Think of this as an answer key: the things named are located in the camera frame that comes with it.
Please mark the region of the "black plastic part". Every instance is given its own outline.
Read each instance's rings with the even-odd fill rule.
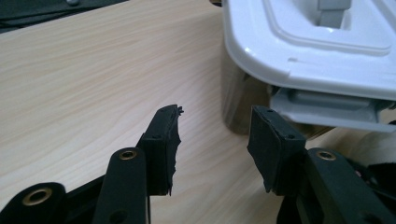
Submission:
[[[65,212],[64,186],[58,183],[33,185],[17,194],[1,211],[1,224],[60,223]]]
[[[65,224],[91,223],[93,213],[102,189],[102,175],[93,181],[67,193]]]
[[[302,224],[297,210],[296,198],[286,196],[280,205],[276,224]]]
[[[317,199],[305,198],[303,195],[298,195],[296,198],[297,211],[301,223],[304,224],[322,224],[323,211]]]
[[[1,0],[0,34],[126,0]]]
[[[305,138],[274,110],[254,105],[248,152],[264,178],[267,192],[294,196],[301,179],[306,153]]]
[[[177,146],[181,142],[177,119],[182,112],[177,105],[159,109],[136,145],[146,153],[148,195],[166,195],[172,190]]]
[[[369,185],[382,203],[396,216],[396,163],[380,163],[368,166],[375,177]]]
[[[396,223],[392,213],[339,153],[309,149],[304,170],[322,208],[322,223]]]
[[[149,223],[148,203],[145,153],[137,147],[115,152],[92,223]]]

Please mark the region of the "white plastic device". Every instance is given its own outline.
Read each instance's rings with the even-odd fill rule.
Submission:
[[[318,0],[222,6],[227,52],[251,76],[283,89],[271,100],[277,112],[302,123],[396,131],[378,123],[379,111],[396,102],[395,0],[352,0],[339,28],[319,25]]]

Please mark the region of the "light wood surface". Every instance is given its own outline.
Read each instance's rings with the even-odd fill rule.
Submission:
[[[158,108],[178,104],[173,193],[151,198],[152,223],[276,223],[281,198],[265,193],[248,138],[221,121],[221,20],[206,0],[133,0],[0,35],[0,208],[36,183],[69,191],[103,175]],[[336,129],[308,146],[365,134]]]

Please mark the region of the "screw hole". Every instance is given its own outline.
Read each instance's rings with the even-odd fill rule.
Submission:
[[[50,188],[43,188],[43,189],[36,189],[26,195],[22,203],[26,206],[33,206],[36,204],[43,203],[46,201],[50,195],[52,194],[52,189]]]
[[[331,152],[327,151],[319,151],[317,152],[317,156],[325,161],[335,161],[336,157]]]
[[[128,151],[123,151],[120,153],[120,159],[123,161],[128,161],[137,156],[136,151],[128,150]]]
[[[120,224],[127,217],[128,217],[128,213],[126,211],[120,210],[111,214],[109,221],[111,224]]]

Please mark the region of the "gray bracket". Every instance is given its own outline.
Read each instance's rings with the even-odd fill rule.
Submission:
[[[396,125],[380,123],[379,112],[395,102],[281,88],[270,107],[298,123],[391,133]]]
[[[340,28],[344,11],[350,9],[351,0],[318,0],[319,26]]]

